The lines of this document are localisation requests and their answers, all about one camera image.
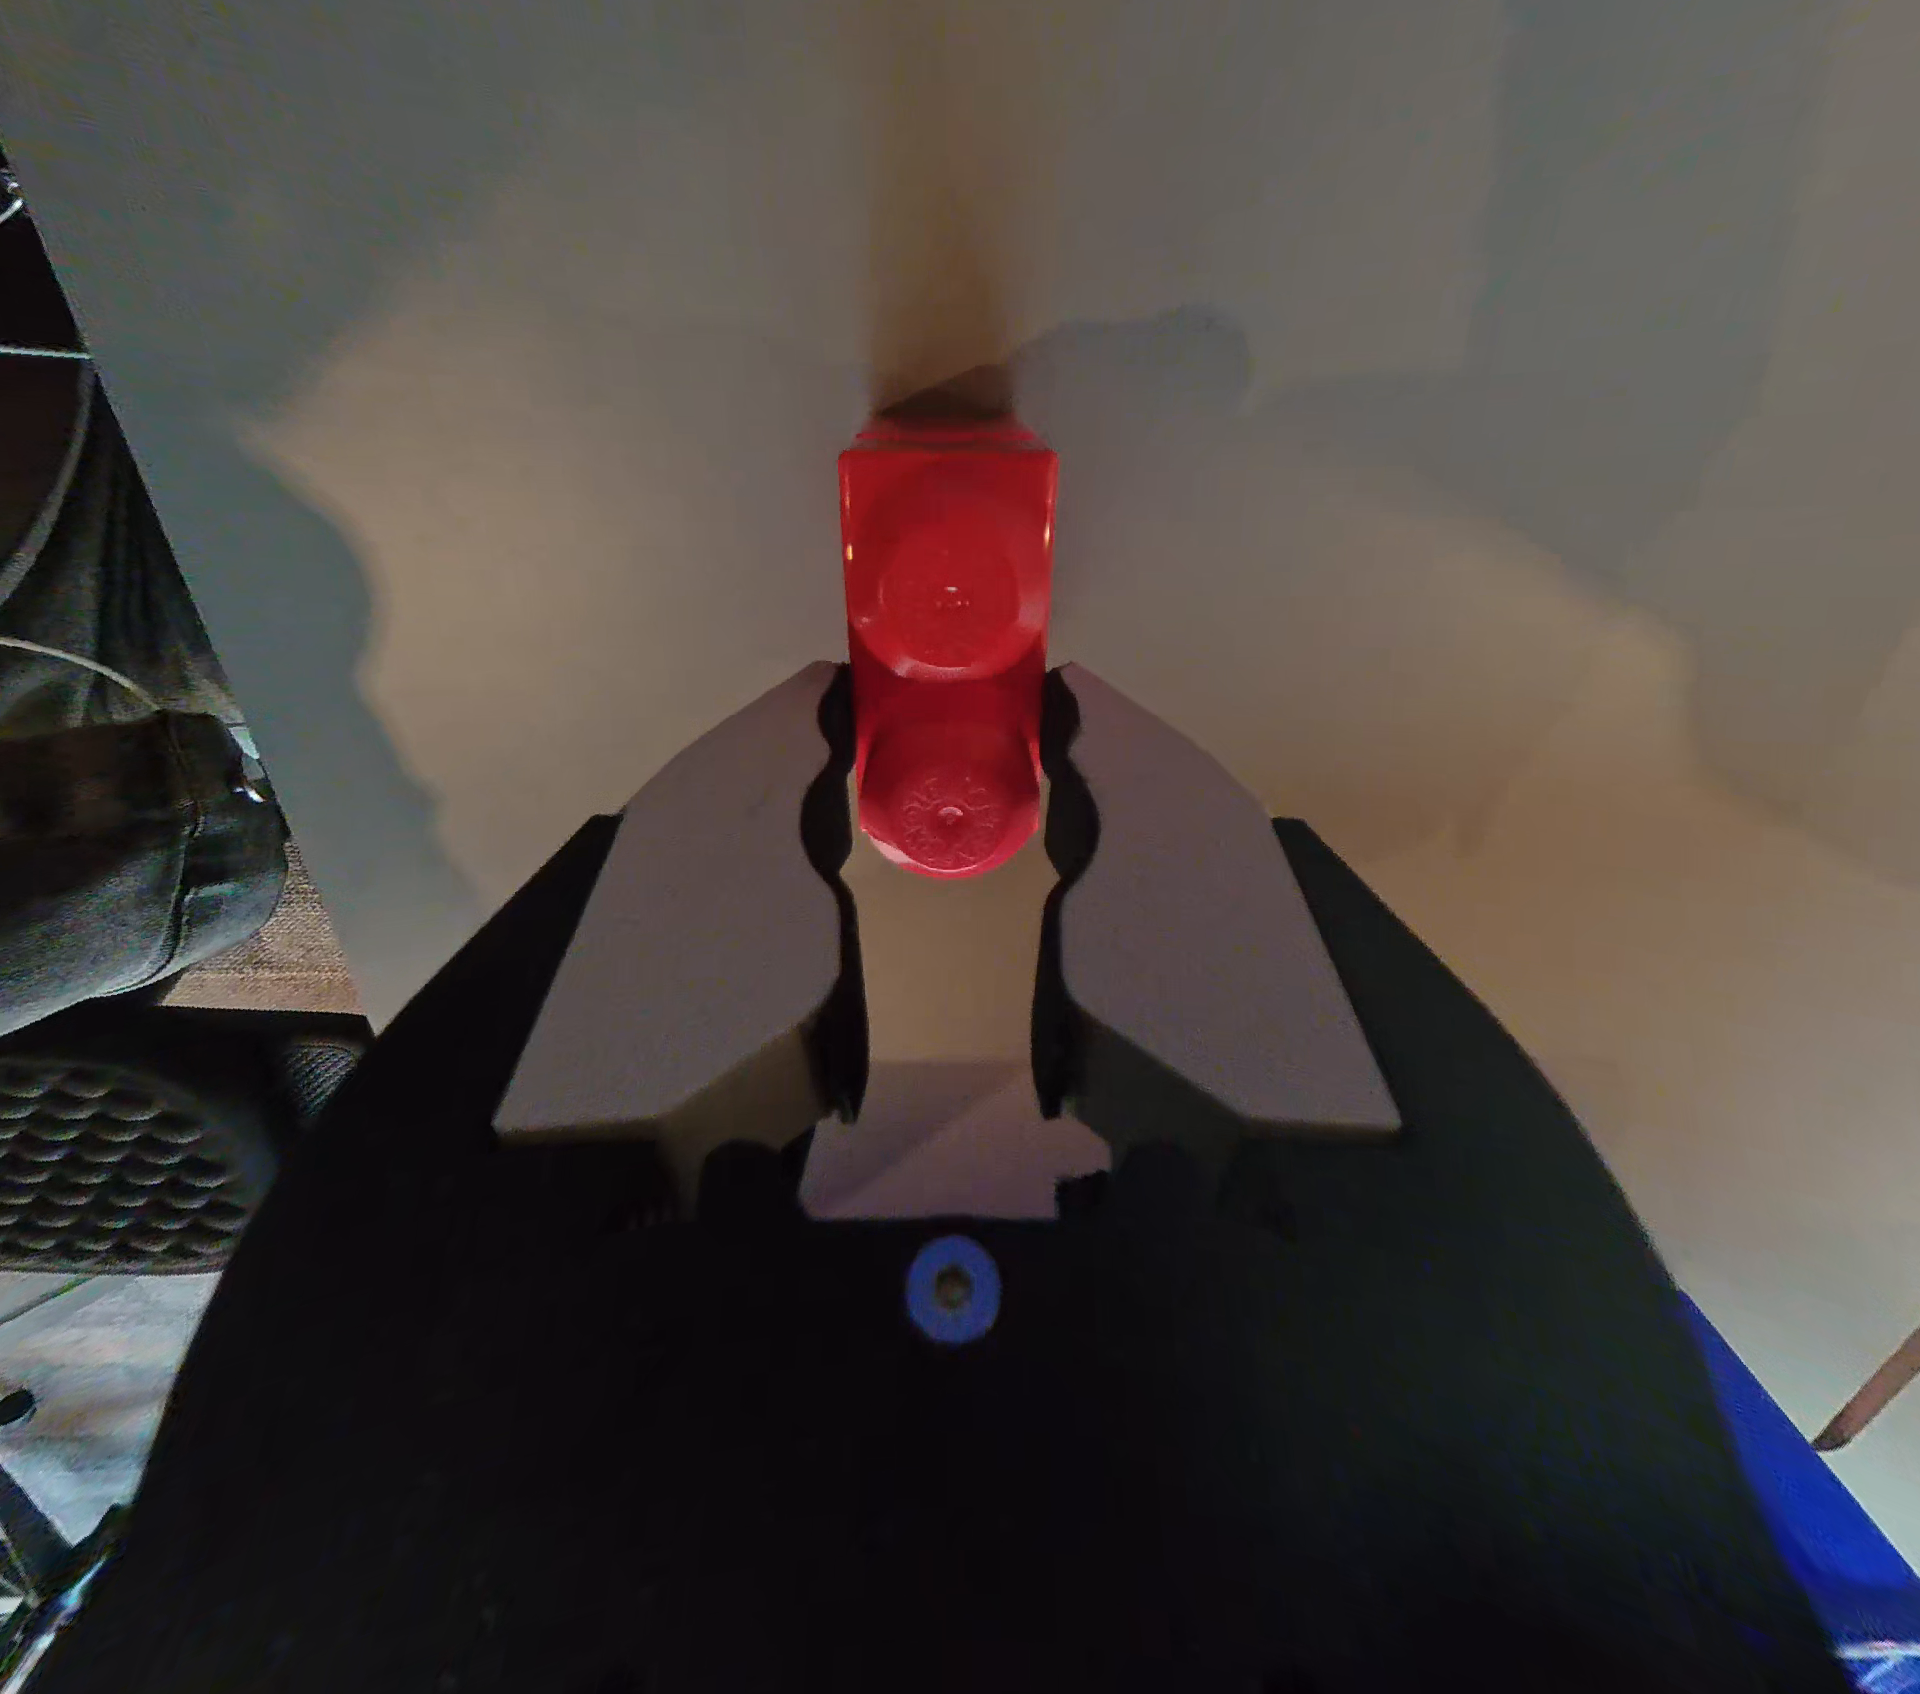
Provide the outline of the blue plastic bin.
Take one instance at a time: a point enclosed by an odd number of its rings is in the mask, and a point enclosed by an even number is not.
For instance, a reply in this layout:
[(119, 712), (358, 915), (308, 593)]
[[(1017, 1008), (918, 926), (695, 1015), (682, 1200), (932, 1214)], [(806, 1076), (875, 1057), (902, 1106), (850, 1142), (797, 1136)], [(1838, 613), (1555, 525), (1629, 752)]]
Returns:
[(1702, 1352), (1773, 1538), (1854, 1691), (1918, 1688), (1918, 1574), (1688, 1297)]

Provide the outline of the dark patterned shoe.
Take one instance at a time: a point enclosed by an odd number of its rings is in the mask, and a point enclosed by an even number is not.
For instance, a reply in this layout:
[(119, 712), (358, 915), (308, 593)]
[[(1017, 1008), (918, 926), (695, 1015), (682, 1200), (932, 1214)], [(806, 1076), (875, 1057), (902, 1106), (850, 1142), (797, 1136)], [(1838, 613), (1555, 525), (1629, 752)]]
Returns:
[(2, 1062), (2, 1269), (69, 1279), (222, 1271), (360, 1053), (12, 1053)]

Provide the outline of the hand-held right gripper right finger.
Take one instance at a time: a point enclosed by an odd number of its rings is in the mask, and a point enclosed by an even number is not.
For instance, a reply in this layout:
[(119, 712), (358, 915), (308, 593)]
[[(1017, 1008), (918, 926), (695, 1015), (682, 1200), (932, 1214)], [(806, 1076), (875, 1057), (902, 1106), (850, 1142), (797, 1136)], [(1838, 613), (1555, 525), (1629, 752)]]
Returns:
[(1041, 761), (1056, 876), (1031, 1012), (1041, 1112), (1105, 1144), (1397, 1138), (1259, 797), (1083, 664), (1045, 681)]

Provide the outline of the brown slanted bar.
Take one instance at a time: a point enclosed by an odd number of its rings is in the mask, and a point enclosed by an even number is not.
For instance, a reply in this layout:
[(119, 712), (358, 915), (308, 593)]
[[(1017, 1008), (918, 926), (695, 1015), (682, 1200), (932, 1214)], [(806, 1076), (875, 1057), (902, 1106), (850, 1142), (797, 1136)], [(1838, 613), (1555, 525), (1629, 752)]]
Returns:
[(1840, 1453), (1858, 1443), (1886, 1410), (1918, 1381), (1918, 1324), (1836, 1414), (1812, 1437), (1811, 1447), (1821, 1454)]

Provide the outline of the person's leg in dark jeans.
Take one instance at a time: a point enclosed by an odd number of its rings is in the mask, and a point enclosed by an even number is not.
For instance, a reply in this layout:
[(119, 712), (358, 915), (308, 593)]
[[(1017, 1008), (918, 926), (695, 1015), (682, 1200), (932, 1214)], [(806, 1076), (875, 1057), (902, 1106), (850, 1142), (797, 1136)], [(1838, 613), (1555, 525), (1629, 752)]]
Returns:
[(288, 827), (91, 362), (4, 360), (2, 1026), (252, 939)]

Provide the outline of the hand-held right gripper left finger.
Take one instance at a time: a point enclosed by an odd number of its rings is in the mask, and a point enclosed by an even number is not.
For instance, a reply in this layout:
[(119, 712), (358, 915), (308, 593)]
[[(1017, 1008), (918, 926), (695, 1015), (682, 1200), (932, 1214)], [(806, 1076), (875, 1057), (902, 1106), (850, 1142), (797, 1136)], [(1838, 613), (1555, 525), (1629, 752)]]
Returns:
[(712, 1154), (858, 1121), (853, 761), (853, 674), (814, 660), (632, 794), (495, 1111), (507, 1147), (638, 1142), (692, 1203)]

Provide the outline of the red mega block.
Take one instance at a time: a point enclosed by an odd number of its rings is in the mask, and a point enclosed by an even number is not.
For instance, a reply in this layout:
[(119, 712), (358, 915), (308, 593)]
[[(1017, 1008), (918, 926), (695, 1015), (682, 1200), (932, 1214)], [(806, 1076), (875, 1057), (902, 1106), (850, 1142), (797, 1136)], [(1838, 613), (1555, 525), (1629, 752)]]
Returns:
[(991, 874), (1043, 816), (1059, 457), (1005, 410), (891, 410), (837, 475), (860, 829)]

